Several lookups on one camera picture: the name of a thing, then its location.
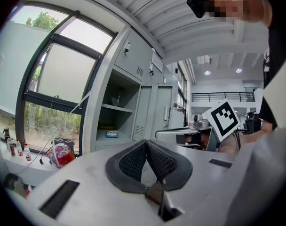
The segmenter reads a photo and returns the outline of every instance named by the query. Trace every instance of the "door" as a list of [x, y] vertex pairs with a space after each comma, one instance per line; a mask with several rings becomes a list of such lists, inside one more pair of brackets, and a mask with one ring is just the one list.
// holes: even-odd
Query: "door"
[[170, 127], [173, 86], [141, 86], [132, 139], [155, 139], [158, 130]]
[[150, 46], [136, 32], [131, 31], [115, 65], [145, 83], [151, 57]]

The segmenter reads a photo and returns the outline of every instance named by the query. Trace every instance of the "window sill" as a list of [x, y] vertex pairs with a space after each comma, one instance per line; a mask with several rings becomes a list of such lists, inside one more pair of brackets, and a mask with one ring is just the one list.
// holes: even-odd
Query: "window sill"
[[[10, 173], [19, 173], [29, 165], [24, 152], [23, 156], [18, 156], [17, 151], [16, 156], [11, 156], [6, 143], [2, 141], [0, 141], [0, 148]], [[30, 152], [30, 155], [33, 160], [37, 156], [37, 153]], [[38, 186], [41, 182], [59, 170], [59, 168], [49, 163], [49, 158], [46, 155], [43, 155], [42, 160], [44, 164], [41, 165], [40, 157], [41, 155], [38, 156], [38, 158], [32, 162], [25, 171], [18, 174], [23, 183]]]

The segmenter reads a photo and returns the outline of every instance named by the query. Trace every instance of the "plastic bag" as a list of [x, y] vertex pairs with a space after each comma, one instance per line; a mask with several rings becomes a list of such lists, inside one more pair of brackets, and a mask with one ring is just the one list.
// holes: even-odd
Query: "plastic bag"
[[74, 153], [64, 143], [58, 143], [53, 145], [47, 151], [47, 157], [50, 159], [52, 164], [55, 164], [56, 167], [62, 168], [64, 165], [70, 163], [75, 159]]

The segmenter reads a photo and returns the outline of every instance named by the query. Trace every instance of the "black camera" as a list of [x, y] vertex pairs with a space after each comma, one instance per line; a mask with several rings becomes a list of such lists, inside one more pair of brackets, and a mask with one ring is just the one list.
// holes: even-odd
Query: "black camera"
[[187, 4], [192, 9], [196, 17], [202, 18], [205, 15], [206, 10], [203, 8], [200, 0], [187, 0]]

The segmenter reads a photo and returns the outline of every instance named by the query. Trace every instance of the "black office chair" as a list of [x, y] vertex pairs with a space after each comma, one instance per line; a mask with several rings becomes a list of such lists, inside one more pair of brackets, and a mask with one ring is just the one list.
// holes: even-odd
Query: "black office chair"
[[248, 134], [261, 130], [261, 120], [259, 119], [259, 114], [254, 114], [253, 112], [247, 113], [246, 129]]

